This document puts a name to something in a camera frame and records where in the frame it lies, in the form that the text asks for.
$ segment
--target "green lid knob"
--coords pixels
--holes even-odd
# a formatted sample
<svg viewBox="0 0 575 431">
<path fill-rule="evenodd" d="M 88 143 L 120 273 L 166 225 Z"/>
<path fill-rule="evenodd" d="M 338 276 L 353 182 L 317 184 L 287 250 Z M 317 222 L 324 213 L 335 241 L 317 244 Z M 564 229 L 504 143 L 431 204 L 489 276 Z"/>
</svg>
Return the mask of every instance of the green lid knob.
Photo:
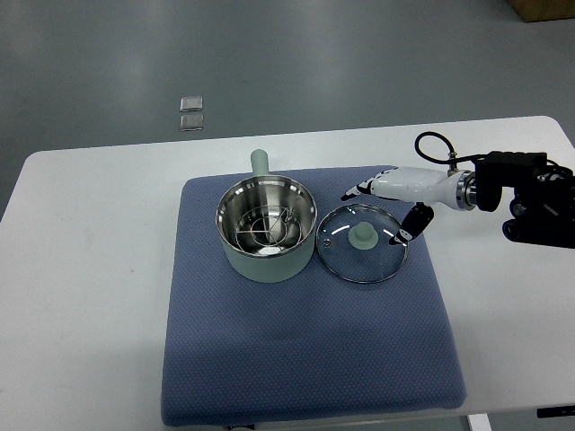
<svg viewBox="0 0 575 431">
<path fill-rule="evenodd" d="M 348 233 L 349 243 L 358 250 L 371 250 L 379 241 L 376 229 L 371 223 L 359 222 Z"/>
</svg>

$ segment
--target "glass lid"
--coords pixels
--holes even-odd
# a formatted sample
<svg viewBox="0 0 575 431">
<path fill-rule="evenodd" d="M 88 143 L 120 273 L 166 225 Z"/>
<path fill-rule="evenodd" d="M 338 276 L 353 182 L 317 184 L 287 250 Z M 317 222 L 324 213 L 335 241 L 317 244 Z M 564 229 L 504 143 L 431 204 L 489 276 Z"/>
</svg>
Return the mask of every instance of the glass lid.
<svg viewBox="0 0 575 431">
<path fill-rule="evenodd" d="M 334 274 L 355 283 L 377 283 L 397 273 L 407 258 L 407 244 L 389 243 L 400 227 L 381 208 L 346 205 L 322 220 L 315 245 Z"/>
</svg>

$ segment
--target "mint green pot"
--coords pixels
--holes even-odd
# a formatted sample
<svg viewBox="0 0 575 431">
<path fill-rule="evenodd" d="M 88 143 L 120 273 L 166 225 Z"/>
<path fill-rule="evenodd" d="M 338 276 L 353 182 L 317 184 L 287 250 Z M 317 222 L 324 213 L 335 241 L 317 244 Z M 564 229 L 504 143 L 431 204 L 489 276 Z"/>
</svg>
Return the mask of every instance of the mint green pot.
<svg viewBox="0 0 575 431">
<path fill-rule="evenodd" d="M 221 198 L 216 225 L 232 267 L 261 283 L 300 272 L 314 253 L 317 206 L 299 182 L 270 175 L 268 155 L 255 150 L 253 176 Z"/>
</svg>

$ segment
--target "blue mat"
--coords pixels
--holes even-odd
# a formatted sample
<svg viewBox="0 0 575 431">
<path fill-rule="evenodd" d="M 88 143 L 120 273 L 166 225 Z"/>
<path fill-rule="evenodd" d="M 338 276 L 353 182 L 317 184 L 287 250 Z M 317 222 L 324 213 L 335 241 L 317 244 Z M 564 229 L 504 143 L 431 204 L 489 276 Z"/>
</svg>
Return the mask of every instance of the blue mat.
<svg viewBox="0 0 575 431">
<path fill-rule="evenodd" d="M 314 195 L 318 224 L 384 167 L 278 172 Z M 455 409 L 465 387 L 423 237 L 382 283 L 337 278 L 315 253 L 274 285 L 238 275 L 216 229 L 229 187 L 249 174 L 189 180 L 181 194 L 164 352 L 168 426 L 241 425 Z M 362 196 L 398 219 L 411 204 Z"/>
</svg>

